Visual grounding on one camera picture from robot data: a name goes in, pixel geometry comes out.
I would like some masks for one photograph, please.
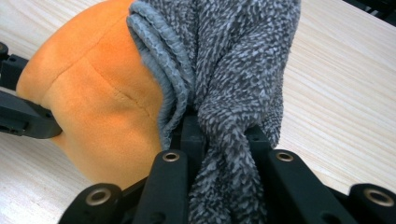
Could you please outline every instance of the orange plush toy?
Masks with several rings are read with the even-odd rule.
[[[93,182],[127,188],[161,150],[163,92],[126,25],[132,0],[105,1],[58,30],[24,69],[17,94],[52,111],[52,140]]]

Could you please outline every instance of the wooden table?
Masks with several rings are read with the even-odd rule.
[[[0,41],[30,58],[100,0],[2,0]],[[396,192],[396,28],[341,0],[303,0],[285,72],[278,148],[344,193],[369,182]],[[0,133],[0,223],[56,223],[90,185],[48,140]]]

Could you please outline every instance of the gray fleece fabric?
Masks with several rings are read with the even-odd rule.
[[[187,105],[208,151],[190,192],[190,223],[264,223],[247,128],[279,140],[283,73],[300,0],[140,0],[131,35],[163,89],[163,149]]]

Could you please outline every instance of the gray fuzzy sock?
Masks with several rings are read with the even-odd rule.
[[[140,38],[148,50],[140,50],[157,59],[157,70],[176,71],[176,76],[183,77],[189,104],[198,111],[208,139],[208,152],[190,192],[190,223],[263,223],[263,188],[244,132],[260,125],[272,147],[277,144],[283,72],[297,29],[300,0],[142,2],[153,8],[153,14],[161,15],[177,36],[166,40],[161,32],[152,32],[160,37],[157,44],[165,44],[163,49],[169,51],[169,41],[180,43],[188,62],[182,63],[173,52],[170,58],[176,70],[166,70],[166,63],[158,61],[159,51],[153,50],[158,46],[145,41],[144,35]],[[160,29],[149,17],[147,25]],[[131,27],[133,35],[144,33],[136,31],[136,24]],[[186,64],[192,77],[183,75]]]

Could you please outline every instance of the wood grain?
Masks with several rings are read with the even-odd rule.
[[[30,58],[99,0],[2,0],[0,41]],[[303,0],[285,72],[278,148],[296,152],[326,185],[396,192],[396,28],[341,0]],[[0,223],[56,223],[90,185],[48,140],[0,133]]]

